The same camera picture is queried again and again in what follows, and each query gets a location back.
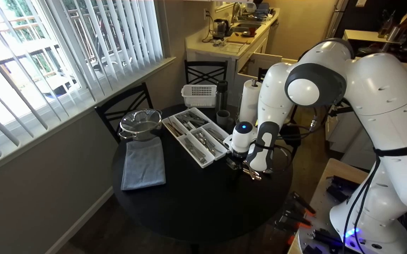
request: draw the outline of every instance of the box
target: box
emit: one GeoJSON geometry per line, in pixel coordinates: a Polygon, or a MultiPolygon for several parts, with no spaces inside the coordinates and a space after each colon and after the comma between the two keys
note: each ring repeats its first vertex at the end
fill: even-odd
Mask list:
{"type": "Polygon", "coordinates": [[[162,124],[201,168],[229,153],[223,146],[229,134],[196,107],[162,119],[162,124]]]}
{"type": "Polygon", "coordinates": [[[216,85],[185,85],[181,89],[186,107],[215,107],[216,93],[216,85]]]}

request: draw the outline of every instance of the utensil organizer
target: utensil organizer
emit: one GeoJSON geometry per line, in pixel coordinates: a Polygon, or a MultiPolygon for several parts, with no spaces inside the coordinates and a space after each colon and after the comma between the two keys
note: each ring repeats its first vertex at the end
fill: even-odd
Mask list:
{"type": "Polygon", "coordinates": [[[162,124],[201,168],[229,153],[223,146],[229,134],[196,107],[162,119],[162,124]]]}

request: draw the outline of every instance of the power cord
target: power cord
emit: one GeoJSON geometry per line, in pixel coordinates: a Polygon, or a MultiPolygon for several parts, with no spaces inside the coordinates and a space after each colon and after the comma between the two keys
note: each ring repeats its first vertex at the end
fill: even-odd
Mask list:
{"type": "Polygon", "coordinates": [[[355,229],[355,239],[356,239],[356,243],[357,243],[359,250],[360,250],[362,254],[364,254],[364,253],[363,253],[363,250],[362,250],[362,247],[360,247],[360,244],[359,244],[359,239],[357,239],[357,232],[356,232],[356,229],[357,229],[357,223],[359,223],[359,219],[360,219],[360,215],[362,215],[362,209],[363,209],[363,205],[364,205],[367,192],[369,192],[369,189],[370,189],[372,181],[373,181],[373,178],[374,178],[374,175],[376,175],[376,172],[377,172],[379,165],[380,165],[380,160],[379,160],[379,157],[376,157],[374,168],[372,170],[372,174],[370,174],[369,178],[366,179],[364,185],[360,188],[357,196],[355,198],[353,205],[349,208],[349,212],[348,212],[348,216],[346,216],[346,220],[345,220],[345,227],[343,227],[342,243],[343,243],[343,247],[345,247],[345,243],[346,243],[346,227],[348,227],[350,215],[352,215],[352,212],[353,212],[353,209],[355,209],[355,206],[356,206],[356,203],[357,203],[357,199],[359,199],[360,195],[364,192],[363,196],[362,196],[362,201],[360,201],[359,213],[357,213],[357,217],[356,217],[356,220],[355,220],[355,227],[353,227],[353,229],[355,229]]]}
{"type": "Polygon", "coordinates": [[[318,117],[316,107],[314,107],[314,117],[312,117],[309,126],[299,126],[299,124],[292,123],[292,120],[290,120],[290,122],[285,123],[284,126],[298,127],[299,130],[305,130],[307,133],[299,133],[299,136],[281,136],[278,140],[288,140],[288,141],[302,140],[302,138],[305,138],[307,136],[319,131],[319,130],[323,129],[323,126],[325,126],[323,122],[325,122],[326,117],[328,117],[328,112],[329,112],[329,109],[325,109],[323,116],[322,116],[322,117],[318,117]]]}

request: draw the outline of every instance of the window blinds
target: window blinds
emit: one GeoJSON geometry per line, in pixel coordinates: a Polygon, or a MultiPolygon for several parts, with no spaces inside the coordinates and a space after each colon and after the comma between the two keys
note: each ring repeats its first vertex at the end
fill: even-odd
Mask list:
{"type": "Polygon", "coordinates": [[[162,59],[152,0],[0,0],[0,160],[162,59]]]}

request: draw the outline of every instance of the chair back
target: chair back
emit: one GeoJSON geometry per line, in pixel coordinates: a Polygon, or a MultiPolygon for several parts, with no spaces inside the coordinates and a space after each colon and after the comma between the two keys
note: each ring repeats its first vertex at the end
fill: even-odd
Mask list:
{"type": "Polygon", "coordinates": [[[99,114],[114,140],[120,143],[119,123],[123,116],[137,109],[152,109],[150,93],[144,82],[110,98],[104,103],[96,106],[95,112],[99,114]]]}
{"type": "Polygon", "coordinates": [[[227,62],[217,61],[185,61],[186,83],[226,82],[227,62]]]}

